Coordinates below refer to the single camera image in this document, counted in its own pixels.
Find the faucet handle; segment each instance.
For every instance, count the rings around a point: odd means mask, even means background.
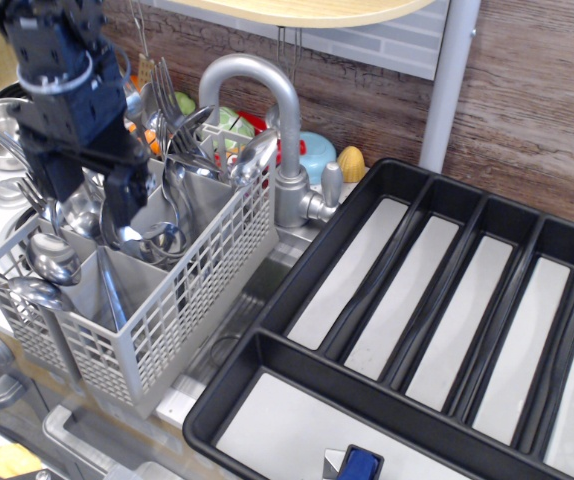
[[[343,172],[338,162],[329,162],[325,165],[320,178],[325,206],[334,208],[340,203],[340,193],[343,188]]]

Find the blue handle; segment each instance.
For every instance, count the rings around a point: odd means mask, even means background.
[[[377,480],[382,457],[356,447],[350,447],[348,458],[337,480]]]

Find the gray plastic cutlery basket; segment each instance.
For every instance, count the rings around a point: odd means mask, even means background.
[[[249,140],[213,127],[205,127],[205,133],[203,145],[217,147],[221,159],[226,158],[225,140],[229,140],[228,146],[235,144],[236,149]],[[85,259],[83,281],[63,288],[80,315],[53,315],[39,310],[34,315],[42,315],[40,321],[28,322],[26,315],[18,313],[26,305],[14,302],[0,289],[0,308],[25,353],[37,363],[51,366],[52,371],[53,358],[59,357],[59,365],[64,368],[56,371],[70,375],[71,370],[80,372],[103,408],[116,406],[143,418],[149,416],[278,242],[274,226],[274,168],[272,164],[253,185],[230,193],[229,200],[169,272],[108,250],[129,318],[118,332],[103,326],[109,310],[100,288],[96,246],[91,242],[89,251],[87,240],[80,237],[76,240],[83,240],[82,250],[72,246]],[[204,195],[213,190],[213,197],[218,199],[215,202],[222,205],[223,184],[192,178],[190,191]],[[148,207],[139,212],[132,225],[141,221],[152,223],[150,204],[156,209],[160,208],[156,207],[157,202],[164,203],[160,190],[153,197],[156,195],[158,198],[150,198]],[[210,210],[209,198],[201,198],[200,210]],[[16,267],[22,262],[19,243],[35,228],[36,225],[26,225],[0,248],[0,261],[9,258],[7,262],[14,265],[4,268],[0,262],[1,273],[10,277],[29,273]],[[42,328],[42,321],[48,328]]]

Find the green apple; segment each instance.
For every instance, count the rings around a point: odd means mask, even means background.
[[[183,92],[176,92],[176,101],[180,105],[180,111],[183,115],[189,115],[196,110],[196,102],[194,102],[189,95]]]

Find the wood grain backsplash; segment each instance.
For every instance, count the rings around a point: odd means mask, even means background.
[[[107,0],[106,35],[134,65],[141,50],[128,2]],[[177,89],[198,98],[215,59],[244,52],[274,60],[276,43],[143,6],[151,55]],[[574,0],[483,0],[444,173],[574,221]],[[303,129],[340,152],[359,147],[418,163],[432,82],[305,50],[296,90]],[[227,81],[221,104],[264,115],[269,91]]]

